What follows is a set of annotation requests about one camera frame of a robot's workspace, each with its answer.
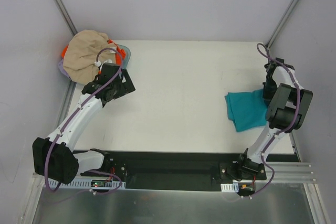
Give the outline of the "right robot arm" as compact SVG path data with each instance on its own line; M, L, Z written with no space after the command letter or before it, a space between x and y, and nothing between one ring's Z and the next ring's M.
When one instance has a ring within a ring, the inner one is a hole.
M266 126L234 164L238 180L266 179L263 172L267 156L286 134L301 128L313 98L313 92L299 84L295 68L283 59L270 60L265 68L262 98L268 105Z

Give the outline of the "teal t-shirt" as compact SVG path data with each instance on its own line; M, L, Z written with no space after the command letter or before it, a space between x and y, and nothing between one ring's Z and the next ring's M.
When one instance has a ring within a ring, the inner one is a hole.
M267 106L262 92L262 89L252 92L229 92L225 96L227 117L233 122L236 132L266 125Z

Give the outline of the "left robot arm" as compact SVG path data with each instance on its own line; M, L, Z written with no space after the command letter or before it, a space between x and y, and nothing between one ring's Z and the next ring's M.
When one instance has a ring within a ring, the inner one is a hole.
M89 122L105 105L135 91L127 69L115 63L104 63L93 81L82 89L73 111L46 138L34 140L34 170L45 179L69 184L82 173L94 170L99 176L110 173L110 155L92 148L74 153L75 146Z

